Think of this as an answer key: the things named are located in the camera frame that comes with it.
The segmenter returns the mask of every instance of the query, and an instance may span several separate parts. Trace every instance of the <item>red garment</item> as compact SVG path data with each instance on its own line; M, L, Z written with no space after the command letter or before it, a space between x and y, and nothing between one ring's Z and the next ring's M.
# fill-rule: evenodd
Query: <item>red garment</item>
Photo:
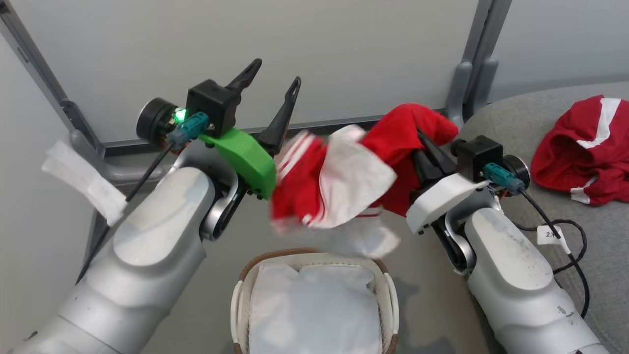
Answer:
M382 205L404 217L409 207L409 192L420 187L411 159L414 150L424 148L417 138L417 128L439 146L454 139L459 132L459 128L441 114L416 103L407 103L390 111L362 139L363 145L393 167L398 175L393 186L374 205Z
M578 202L629 202L629 102L595 96L575 103L546 134L531 168L539 185Z
M390 189L372 199L377 200L371 207L382 205L386 210L406 215L409 192L420 186L410 157L414 150L423 148L417 128L438 145L452 140L458 132L457 126L442 115L407 103L384 116L360 141L397 174ZM309 220L325 218L322 214L329 206L326 207L322 196L320 174L327 148L321 139L300 133L276 157L278 183L271 200L271 218L278 231L292 227L288 226L294 224L287 223L289 218L306 226Z

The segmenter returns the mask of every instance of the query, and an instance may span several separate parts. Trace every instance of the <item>white tape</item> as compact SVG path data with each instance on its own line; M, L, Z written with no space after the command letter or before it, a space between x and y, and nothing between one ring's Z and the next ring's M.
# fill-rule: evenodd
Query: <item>white tape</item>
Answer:
M125 195L104 179L89 162L63 142L57 142L46 154L42 171L52 174L81 192L94 208L114 225L122 218Z
M555 237L548 225L540 225L537 227L537 244L560 244L566 254L571 253L568 244L565 243L564 233L561 232L559 226L555 226L559 232L560 239Z

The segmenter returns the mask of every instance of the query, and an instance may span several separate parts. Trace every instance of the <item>red and white clothing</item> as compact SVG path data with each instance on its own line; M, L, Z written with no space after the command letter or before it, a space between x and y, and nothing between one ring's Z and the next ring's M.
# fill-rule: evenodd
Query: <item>red and white clothing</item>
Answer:
M389 112L369 133L351 125L330 135L327 144L300 132L276 157L276 232L298 231L329 251L372 257L392 251L399 239L379 216L382 209L404 216L409 192L420 185L410 158L423 148L417 128L437 144L458 132L445 117L412 103Z
M629 101L595 96L575 103L531 163L539 185L591 205L629 202Z

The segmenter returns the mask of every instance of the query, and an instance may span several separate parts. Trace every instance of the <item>gray cushion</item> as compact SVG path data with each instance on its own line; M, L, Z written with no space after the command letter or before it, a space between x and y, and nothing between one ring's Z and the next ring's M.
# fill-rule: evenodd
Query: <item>gray cushion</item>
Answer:
M493 103L474 115L463 127L460 137L472 139L485 135L500 142L505 154L516 155L528 165L544 135L574 102L598 94L629 100L629 83L599 84L552 89L524 94ZM611 202L592 207L575 202L570 195L544 190L532 183L528 190L551 220L572 219L587 234L587 252L579 262L589 283L591 302L586 322L610 353L629 353L629 204ZM523 197L505 198L505 214L524 226L543 223ZM568 246L576 256L581 237L574 227L562 226ZM527 235L533 242L536 235ZM559 247L540 248L553 268L568 263ZM557 280L572 297L576 307L583 306L583 290L576 271L571 268Z

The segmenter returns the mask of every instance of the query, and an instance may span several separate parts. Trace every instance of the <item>white cloth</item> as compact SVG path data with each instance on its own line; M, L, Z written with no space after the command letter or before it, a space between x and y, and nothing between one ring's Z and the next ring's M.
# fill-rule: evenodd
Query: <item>white cloth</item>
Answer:
M250 354L381 354L374 275L346 265L262 264L253 286Z
M369 208L388 191L397 175L359 143L364 135L365 130L357 125L330 135L318 177L321 202L309 201L313 213L302 220L294 215L272 220L276 233L300 246L315 246L326 252L358 252L371 258L380 258L398 246L400 239L380 219L382 208ZM276 160L279 183L308 153L314 139L303 131L282 149Z
M75 150L58 141L46 154L42 171L52 174L81 192L94 208L113 226L123 216L125 195L104 179Z

